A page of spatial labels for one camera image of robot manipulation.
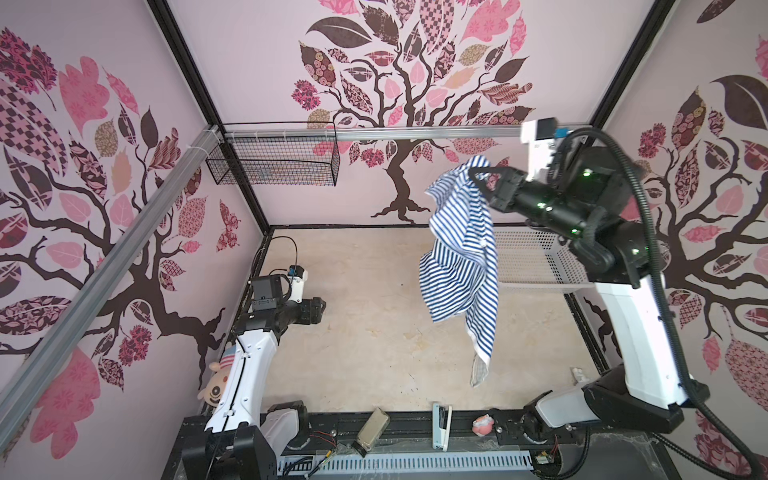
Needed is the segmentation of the blue white striped tank top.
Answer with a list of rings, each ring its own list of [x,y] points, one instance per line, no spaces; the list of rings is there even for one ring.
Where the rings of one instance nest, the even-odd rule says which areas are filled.
[[[483,155],[443,173],[426,190],[436,209],[434,244],[419,262],[422,298],[433,322],[463,316],[474,350],[470,385],[488,377],[499,308],[498,254],[488,202],[470,178]]]

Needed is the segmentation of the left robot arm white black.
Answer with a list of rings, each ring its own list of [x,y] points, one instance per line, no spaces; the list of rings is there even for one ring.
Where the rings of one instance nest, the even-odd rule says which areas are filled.
[[[188,479],[276,479],[278,459],[285,450],[300,449],[310,440],[307,408],[300,400],[261,412],[269,369],[279,341],[289,326],[321,322],[326,302],[256,301],[235,322],[227,380],[218,403],[198,433],[181,445],[180,460]]]

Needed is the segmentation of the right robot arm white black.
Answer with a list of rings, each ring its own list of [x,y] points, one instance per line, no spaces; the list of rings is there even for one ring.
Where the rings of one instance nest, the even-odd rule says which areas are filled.
[[[621,218],[633,192],[606,147],[588,147],[553,186],[511,167],[472,167],[468,173],[489,206],[519,213],[569,241],[610,316],[622,355],[595,381],[549,391],[530,402],[523,424],[534,441],[567,425],[671,433],[692,402],[678,375],[653,295],[643,227]]]

